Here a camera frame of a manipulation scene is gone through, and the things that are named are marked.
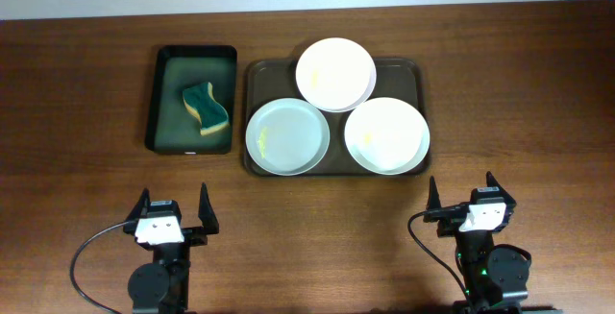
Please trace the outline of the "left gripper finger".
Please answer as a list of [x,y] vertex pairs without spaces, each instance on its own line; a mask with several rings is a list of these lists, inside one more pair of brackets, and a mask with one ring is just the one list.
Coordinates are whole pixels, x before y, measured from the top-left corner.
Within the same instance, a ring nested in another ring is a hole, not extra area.
[[148,206],[150,204],[150,194],[147,188],[144,188],[141,192],[136,204],[126,217],[127,221],[135,221],[139,219],[143,214],[147,213]]
[[205,233],[218,233],[219,222],[209,200],[207,185],[201,184],[198,218],[202,222]]

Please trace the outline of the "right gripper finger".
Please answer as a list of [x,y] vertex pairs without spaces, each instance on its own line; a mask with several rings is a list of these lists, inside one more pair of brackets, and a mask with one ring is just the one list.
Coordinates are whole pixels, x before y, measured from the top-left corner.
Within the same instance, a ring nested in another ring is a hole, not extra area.
[[439,199],[439,193],[434,176],[430,176],[429,184],[429,196],[426,205],[426,210],[439,210],[441,208],[441,202]]
[[505,199],[511,199],[510,194],[499,184],[499,182],[496,180],[495,176],[490,172],[487,171],[485,174],[486,177],[486,184],[488,187],[494,187],[498,189],[498,193]]

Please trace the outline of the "pale green plate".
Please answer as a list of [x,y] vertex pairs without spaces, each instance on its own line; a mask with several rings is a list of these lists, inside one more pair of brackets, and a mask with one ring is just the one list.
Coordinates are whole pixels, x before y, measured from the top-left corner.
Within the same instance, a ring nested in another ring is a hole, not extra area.
[[364,169],[393,176],[413,171],[426,159],[431,144],[427,120],[411,104],[380,97],[360,104],[348,116],[344,142]]

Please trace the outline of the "grey plate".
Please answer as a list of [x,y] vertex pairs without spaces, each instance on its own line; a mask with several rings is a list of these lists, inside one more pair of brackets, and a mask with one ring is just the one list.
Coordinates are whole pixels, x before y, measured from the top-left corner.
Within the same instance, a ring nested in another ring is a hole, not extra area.
[[323,113],[296,98],[264,104],[250,117],[245,145],[250,159],[269,174],[297,176],[328,151],[331,132]]

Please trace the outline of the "green yellow sponge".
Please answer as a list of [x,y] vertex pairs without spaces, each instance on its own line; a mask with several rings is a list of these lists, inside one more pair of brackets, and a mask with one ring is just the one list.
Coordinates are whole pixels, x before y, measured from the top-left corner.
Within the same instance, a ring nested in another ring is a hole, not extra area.
[[205,82],[186,88],[182,93],[187,112],[200,124],[201,136],[218,133],[230,126],[226,109],[213,96],[213,84]]

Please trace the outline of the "pink white plate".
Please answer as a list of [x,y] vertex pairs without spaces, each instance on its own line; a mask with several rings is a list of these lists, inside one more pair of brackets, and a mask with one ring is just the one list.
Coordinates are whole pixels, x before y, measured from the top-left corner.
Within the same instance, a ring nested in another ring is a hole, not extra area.
[[302,53],[295,80],[302,96],[318,109],[345,112],[372,95],[376,65],[360,44],[330,37],[314,42]]

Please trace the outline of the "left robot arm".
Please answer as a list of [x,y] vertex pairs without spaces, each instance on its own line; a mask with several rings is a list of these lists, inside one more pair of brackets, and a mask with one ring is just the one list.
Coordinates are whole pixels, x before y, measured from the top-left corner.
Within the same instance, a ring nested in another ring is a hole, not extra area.
[[219,232],[205,184],[200,189],[198,218],[199,226],[182,227],[177,202],[153,202],[149,190],[143,190],[123,228],[138,246],[153,254],[152,261],[139,266],[128,281],[134,313],[187,311],[190,249],[207,245],[208,237]]

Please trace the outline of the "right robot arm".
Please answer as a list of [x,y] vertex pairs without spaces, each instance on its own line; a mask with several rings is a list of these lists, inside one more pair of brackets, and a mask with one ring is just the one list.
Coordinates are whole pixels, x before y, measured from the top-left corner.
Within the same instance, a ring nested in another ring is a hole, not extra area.
[[517,203],[487,173],[486,186],[471,191],[470,199],[443,206],[435,179],[430,179],[424,221],[437,225],[437,236],[455,240],[455,264],[463,277],[466,299],[453,305],[454,313],[519,313],[529,291],[529,252],[497,245],[493,235],[510,222]]

